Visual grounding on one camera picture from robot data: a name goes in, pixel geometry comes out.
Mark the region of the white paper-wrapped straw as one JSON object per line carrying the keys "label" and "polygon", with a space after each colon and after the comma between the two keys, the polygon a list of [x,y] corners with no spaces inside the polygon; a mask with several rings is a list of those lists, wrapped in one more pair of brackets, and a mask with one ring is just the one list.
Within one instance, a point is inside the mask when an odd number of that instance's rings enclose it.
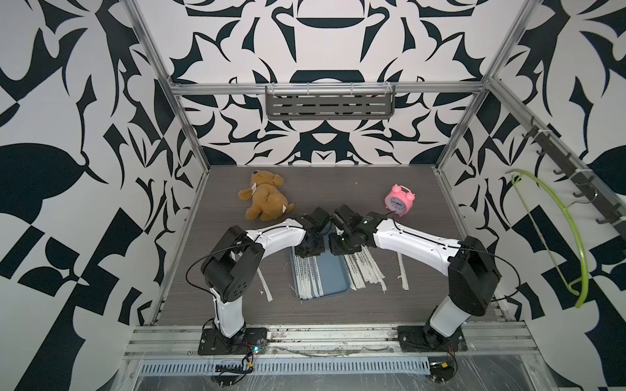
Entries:
{"label": "white paper-wrapped straw", "polygon": [[397,253],[397,258],[398,258],[398,264],[399,264],[399,279],[401,280],[402,283],[402,289],[404,291],[409,291],[409,282],[408,282],[408,278],[407,278],[407,274],[406,274],[406,268],[404,265],[404,258],[403,258],[403,254],[402,253]]}
{"label": "white paper-wrapped straw", "polygon": [[300,272],[299,272],[299,261],[297,256],[292,257],[292,268],[293,268],[293,279],[294,279],[294,289],[296,296],[299,300],[303,299],[302,291],[300,288]]}
{"label": "white paper-wrapped straw", "polygon": [[299,267],[300,267],[301,275],[302,275],[300,277],[300,280],[302,282],[300,292],[302,293],[305,300],[309,300],[311,299],[311,278],[310,278],[310,272],[308,270],[308,267],[309,267],[308,258],[307,257],[300,258],[299,263],[300,263]]}

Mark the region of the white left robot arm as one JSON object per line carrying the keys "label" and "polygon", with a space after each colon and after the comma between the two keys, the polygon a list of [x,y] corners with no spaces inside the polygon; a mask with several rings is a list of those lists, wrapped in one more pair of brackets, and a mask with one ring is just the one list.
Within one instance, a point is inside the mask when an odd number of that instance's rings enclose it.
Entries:
{"label": "white left robot arm", "polygon": [[322,208],[258,230],[230,227],[211,253],[201,261],[201,273],[214,297],[215,317],[204,330],[198,348],[200,356],[233,355],[253,341],[267,337],[265,328],[246,331],[243,296],[257,275],[265,257],[294,249],[301,257],[324,252],[323,231],[330,215]]}

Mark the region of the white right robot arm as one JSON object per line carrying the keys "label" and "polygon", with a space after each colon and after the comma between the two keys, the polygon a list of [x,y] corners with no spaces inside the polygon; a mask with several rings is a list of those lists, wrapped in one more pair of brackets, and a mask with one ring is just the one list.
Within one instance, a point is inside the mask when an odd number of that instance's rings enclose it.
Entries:
{"label": "white right robot arm", "polygon": [[461,351],[462,325],[485,315],[501,273],[495,256],[472,236],[445,239],[398,223],[394,218],[369,213],[362,217],[346,205],[331,221],[341,232],[329,236],[335,255],[354,254],[363,247],[377,248],[412,258],[448,278],[448,296],[435,307],[423,327],[400,327],[404,351]]}

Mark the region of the blue storage box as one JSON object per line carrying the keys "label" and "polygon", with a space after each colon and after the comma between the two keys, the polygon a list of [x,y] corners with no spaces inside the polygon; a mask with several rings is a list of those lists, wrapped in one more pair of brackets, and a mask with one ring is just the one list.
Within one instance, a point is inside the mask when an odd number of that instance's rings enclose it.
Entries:
{"label": "blue storage box", "polygon": [[[290,251],[290,260],[297,256],[294,249]],[[311,299],[316,300],[339,294],[350,290],[350,276],[343,256],[336,256],[330,252],[329,246],[317,257],[308,257],[311,278]]]}

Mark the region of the brown teddy bear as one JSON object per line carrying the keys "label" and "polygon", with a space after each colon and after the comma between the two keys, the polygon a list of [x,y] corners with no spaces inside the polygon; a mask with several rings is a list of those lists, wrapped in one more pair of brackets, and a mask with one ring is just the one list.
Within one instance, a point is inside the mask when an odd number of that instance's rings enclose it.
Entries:
{"label": "brown teddy bear", "polygon": [[295,203],[289,202],[280,191],[284,182],[285,179],[279,174],[273,174],[267,170],[255,170],[251,174],[249,187],[240,190],[237,194],[241,200],[251,201],[251,206],[246,210],[246,219],[270,222],[292,212]]}

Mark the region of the pink alarm clock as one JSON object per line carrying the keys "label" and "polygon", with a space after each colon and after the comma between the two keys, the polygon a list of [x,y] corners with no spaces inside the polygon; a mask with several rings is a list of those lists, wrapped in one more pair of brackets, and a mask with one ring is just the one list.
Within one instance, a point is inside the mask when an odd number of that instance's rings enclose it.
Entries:
{"label": "pink alarm clock", "polygon": [[386,209],[402,217],[406,215],[413,206],[416,195],[407,187],[395,184],[384,200]]}

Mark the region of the green plastic hanger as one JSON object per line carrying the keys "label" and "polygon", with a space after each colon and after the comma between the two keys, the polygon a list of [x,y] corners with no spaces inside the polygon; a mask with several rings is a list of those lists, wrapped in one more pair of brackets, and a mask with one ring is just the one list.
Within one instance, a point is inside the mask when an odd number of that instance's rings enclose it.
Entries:
{"label": "green plastic hanger", "polygon": [[580,309],[590,290],[588,252],[568,207],[546,182],[524,169],[512,169],[512,190],[521,208],[513,232],[529,247],[523,265],[535,293],[543,283],[563,309]]}

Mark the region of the grey metal wall shelf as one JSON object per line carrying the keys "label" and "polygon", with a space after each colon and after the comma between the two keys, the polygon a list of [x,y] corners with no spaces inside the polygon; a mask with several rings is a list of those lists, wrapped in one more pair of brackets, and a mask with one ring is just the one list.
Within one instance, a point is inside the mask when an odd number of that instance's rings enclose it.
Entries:
{"label": "grey metal wall shelf", "polygon": [[273,121],[386,120],[395,112],[389,82],[270,84],[264,96]]}

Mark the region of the grey wall hook rack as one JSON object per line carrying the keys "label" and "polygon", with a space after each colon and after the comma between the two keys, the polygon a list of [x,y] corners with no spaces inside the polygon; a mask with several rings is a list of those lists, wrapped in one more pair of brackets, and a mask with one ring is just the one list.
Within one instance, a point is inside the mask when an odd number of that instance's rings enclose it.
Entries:
{"label": "grey wall hook rack", "polygon": [[600,225],[611,225],[621,236],[625,235],[625,202],[609,185],[601,179],[582,159],[550,129],[541,129],[534,117],[522,122],[525,130],[523,138],[538,147],[536,167],[533,174],[541,172],[543,162],[552,170],[553,180],[565,180],[575,187],[574,202],[590,204],[598,210]]}

